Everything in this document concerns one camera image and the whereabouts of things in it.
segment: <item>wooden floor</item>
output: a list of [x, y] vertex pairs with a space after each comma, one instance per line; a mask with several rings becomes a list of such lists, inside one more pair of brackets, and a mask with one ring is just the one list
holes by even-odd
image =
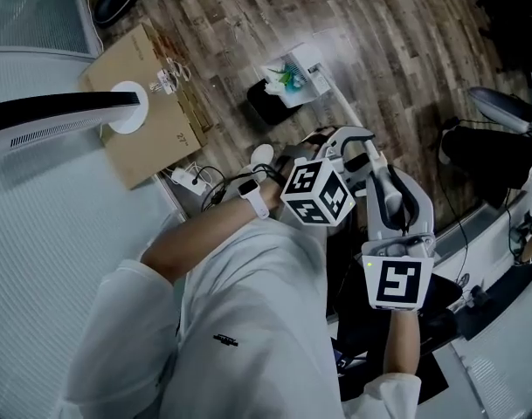
[[[431, 197], [442, 228], [453, 220], [437, 177], [442, 123], [454, 115], [480, 119], [466, 95], [470, 86], [523, 98], [528, 93], [521, 72], [497, 74], [501, 62], [479, 34], [487, 17], [476, 1], [140, 0], [100, 34], [110, 45], [145, 16], [168, 31], [215, 123], [209, 144], [190, 161], [218, 165], [227, 174], [248, 163], [260, 143], [279, 151], [320, 125], [346, 122], [330, 95], [267, 134], [240, 110], [247, 89], [261, 79], [259, 65], [299, 42], [317, 45], [377, 146]], [[477, 202], [463, 175], [443, 169], [442, 179], [458, 214]]]

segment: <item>electrical outlet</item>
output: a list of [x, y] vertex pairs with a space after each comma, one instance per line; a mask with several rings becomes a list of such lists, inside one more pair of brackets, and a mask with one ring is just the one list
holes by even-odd
[[184, 186], [186, 189], [189, 189], [198, 196], [202, 195], [207, 188], [207, 185], [201, 178], [196, 179], [193, 174], [186, 172], [186, 170], [182, 168], [176, 168], [174, 171], [172, 171], [170, 179], [179, 185]]

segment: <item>smartwatch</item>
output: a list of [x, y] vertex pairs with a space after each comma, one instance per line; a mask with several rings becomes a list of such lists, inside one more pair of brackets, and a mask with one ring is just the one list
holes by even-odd
[[250, 202], [260, 219], [267, 219], [269, 217], [269, 209], [262, 195], [259, 193], [259, 185], [254, 179], [242, 183], [238, 187], [238, 195], [240, 198]]

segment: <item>white power cable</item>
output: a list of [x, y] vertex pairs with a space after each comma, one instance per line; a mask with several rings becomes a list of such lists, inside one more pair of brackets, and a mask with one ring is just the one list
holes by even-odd
[[[171, 168], [165, 168], [166, 170], [168, 170], [171, 174], [172, 172], [174, 172], [174, 169], [171, 169]], [[205, 183], [205, 186], [207, 186], [209, 189], [213, 189], [215, 187], [215, 181], [213, 180], [213, 177], [211, 177], [211, 174], [209, 172], [207, 172], [207, 169], [204, 169], [202, 170], [202, 167], [199, 166], [195, 161], [193, 161], [186, 169], [185, 169], [186, 172], [194, 175], [194, 177], [196, 177], [196, 175], [199, 173], [199, 176], [198, 178], [202, 179], [202, 182]], [[170, 175], [168, 175], [166, 172], [162, 172], [163, 174], [165, 174], [167, 176], [167, 178], [173, 182], [175, 185], [179, 184], [178, 182], [175, 182], [172, 177]]]
[[91, 12], [91, 4], [89, 3], [89, 0], [87, 0], [87, 9], [89, 11], [89, 20], [91, 21], [91, 26], [93, 27], [94, 35], [99, 40], [100, 51], [104, 52], [105, 51], [105, 45], [102, 43], [102, 40], [100, 40], [99, 33], [97, 32], [97, 28], [94, 25], [93, 13]]

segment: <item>black cable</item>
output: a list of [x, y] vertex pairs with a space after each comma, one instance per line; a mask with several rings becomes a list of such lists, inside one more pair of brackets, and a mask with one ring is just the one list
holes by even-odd
[[527, 104], [528, 106], [531, 106], [532, 107], [532, 104], [530, 104], [529, 102], [526, 102], [525, 100], [523, 100], [522, 98], [520, 98], [520, 96], [518, 96], [517, 94], [513, 94], [513, 93], [510, 93], [510, 96], [516, 98], [517, 100], [520, 100], [521, 102], [523, 102], [524, 104]]
[[[472, 122], [472, 123], [475, 123], [475, 124], [495, 124], [497, 126], [502, 126], [502, 124], [500, 124], [500, 123], [498, 123], [496, 121], [493, 121], [493, 120], [490, 120], [490, 121], [458, 120], [458, 123], [460, 123], [460, 122]], [[529, 138], [532, 138], [532, 130], [529, 130], [528, 132], [524, 132], [522, 134], [517, 134], [517, 135], [522, 135], [522, 136], [527, 136]]]
[[[440, 138], [439, 139], [440, 139], [440, 141], [439, 141], [439, 144], [440, 144], [440, 142], [442, 141], [442, 132], [440, 132]], [[466, 254], [464, 255], [464, 262], [462, 263], [461, 267], [459, 268], [459, 273], [458, 273], [458, 276], [456, 277], [456, 284], [457, 284], [458, 281], [459, 281], [459, 277], [461, 276], [461, 273], [464, 271], [464, 266], [466, 265], [467, 252], [469, 250], [469, 241], [467, 240], [467, 234], [466, 234], [466, 231], [464, 230], [464, 226], [461, 224], [461, 221], [460, 221], [458, 215], [456, 214], [456, 210], [452, 206], [452, 202], [450, 202], [450, 198], [448, 197], [448, 194], [446, 193], [446, 190], [444, 188], [444, 184], [442, 183], [442, 178], [440, 177], [439, 148], [437, 148], [437, 177], [439, 179], [440, 188], [442, 189], [442, 192], [444, 193], [444, 196], [446, 197], [446, 200], [448, 201], [448, 206], [450, 206], [450, 210], [452, 211], [452, 214], [454, 214], [454, 218], [456, 220], [456, 223], [459, 225], [459, 229], [461, 230], [461, 234], [463, 235], [464, 240], [466, 241]]]
[[225, 174], [223, 174], [219, 169], [215, 168], [214, 166], [204, 166], [203, 168], [200, 168], [197, 173], [196, 173], [196, 176], [194, 177], [194, 181], [197, 181], [197, 179], [199, 178], [199, 176], [202, 174], [203, 171], [205, 171], [206, 169], [213, 169], [215, 172], [217, 172], [219, 175], [221, 175], [221, 178], [224, 180], [225, 179]]
[[246, 177], [249, 177], [251, 175], [255, 175], [259, 172], [266, 172], [266, 174], [269, 176], [269, 177], [272, 177], [275, 175], [275, 174], [278, 174], [280, 175], [275, 169], [273, 169], [271, 166], [268, 166], [268, 165], [265, 165], [265, 164], [259, 164], [257, 165], [255, 168], [257, 167], [264, 167], [264, 169], [259, 169], [259, 170], [253, 170], [252, 172], [246, 172], [244, 174], [240, 174], [240, 175], [236, 175], [234, 177], [230, 177], [230, 178], [225, 178], [223, 179], [221, 182], [219, 182], [217, 185], [215, 185], [213, 188], [211, 188], [210, 192], [208, 192], [205, 197], [204, 197], [204, 200], [202, 201], [202, 206], [200, 208], [200, 210], [202, 212], [208, 210], [211, 206], [213, 205], [216, 205], [218, 202], [216, 203], [209, 203], [209, 204], [206, 204], [207, 201], [210, 199], [210, 196], [211, 194], [213, 194], [213, 192], [215, 191], [215, 189], [219, 188], [219, 186], [223, 185], [223, 188], [221, 188], [221, 190], [219, 190], [217, 192], [217, 194], [213, 195], [213, 197], [211, 198], [211, 201], [213, 202], [213, 198], [214, 197], [217, 197], [217, 198], [222, 198], [224, 195], [225, 195], [225, 192], [226, 192], [226, 188], [227, 188], [227, 185], [234, 182], [235, 180], [238, 180], [240, 178], [246, 178]]
[[508, 209], [508, 198], [510, 197], [510, 188], [508, 188], [507, 197], [504, 199], [504, 208], [508, 213], [508, 249], [510, 250], [510, 254], [514, 257], [514, 259], [517, 259], [520, 257], [522, 252], [516, 254], [512, 250], [512, 244], [510, 243], [510, 230], [512, 229], [512, 215], [510, 214], [510, 209]]
[[257, 164], [256, 166], [254, 166], [252, 171], [255, 171], [256, 168], [262, 168], [262, 170], [266, 173], [268, 177], [275, 180], [275, 182], [278, 185], [280, 185], [282, 188], [285, 188], [285, 185], [287, 184], [287, 179], [285, 178], [283, 174], [281, 174], [281, 172], [279, 172], [278, 170], [272, 168], [270, 165], [265, 164], [265, 163]]

